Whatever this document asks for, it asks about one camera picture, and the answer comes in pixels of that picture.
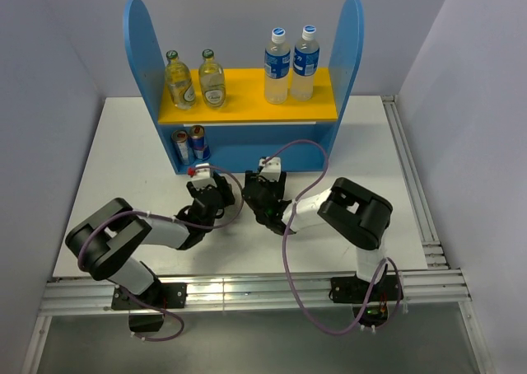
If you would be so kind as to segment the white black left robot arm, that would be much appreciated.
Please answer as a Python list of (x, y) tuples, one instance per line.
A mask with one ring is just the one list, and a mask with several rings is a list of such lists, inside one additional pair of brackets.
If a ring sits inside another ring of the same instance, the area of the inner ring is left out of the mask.
[(121, 297), (126, 289), (137, 306), (164, 308), (170, 297), (155, 273), (133, 258), (134, 251), (140, 245), (189, 250), (236, 203), (226, 177), (210, 169), (195, 171), (187, 190), (193, 202), (171, 217), (134, 210), (122, 198), (110, 200), (65, 237), (78, 268), (96, 281), (114, 283)]

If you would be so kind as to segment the Pocari Sweat bottle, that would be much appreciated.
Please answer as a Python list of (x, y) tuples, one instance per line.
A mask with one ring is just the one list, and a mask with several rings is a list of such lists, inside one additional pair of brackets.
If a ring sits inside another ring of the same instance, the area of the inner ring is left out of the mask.
[(264, 53), (264, 97), (270, 104), (279, 105), (287, 100), (290, 57), (286, 31), (282, 27), (274, 28)]
[(313, 95), (314, 76), (319, 62), (319, 43), (315, 36), (315, 26), (304, 26), (301, 38), (295, 43), (291, 95), (298, 101), (307, 101)]

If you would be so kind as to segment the Chang soda water bottle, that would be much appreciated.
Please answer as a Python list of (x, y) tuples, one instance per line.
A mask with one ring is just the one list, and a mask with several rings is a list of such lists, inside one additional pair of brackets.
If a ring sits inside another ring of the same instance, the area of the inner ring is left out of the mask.
[(167, 51), (166, 59), (165, 80), (172, 102), (179, 109), (191, 109), (196, 96), (190, 70), (175, 50)]
[(211, 49), (202, 52), (203, 63), (198, 69), (199, 84), (205, 104), (213, 109), (221, 108), (226, 99), (225, 74)]

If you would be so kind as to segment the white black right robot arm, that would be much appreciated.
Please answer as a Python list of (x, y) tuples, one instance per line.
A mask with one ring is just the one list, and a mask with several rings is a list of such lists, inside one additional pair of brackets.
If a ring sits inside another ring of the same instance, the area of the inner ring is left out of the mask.
[(346, 179), (298, 203), (285, 200), (287, 173), (246, 171), (242, 190), (244, 201), (254, 212), (257, 223), (279, 236), (294, 235), (308, 227), (329, 225), (356, 249), (356, 274), (330, 279), (329, 299), (334, 303), (361, 304), (395, 301), (403, 297), (396, 275), (388, 274), (384, 264), (383, 239), (393, 212), (391, 203), (372, 191)]

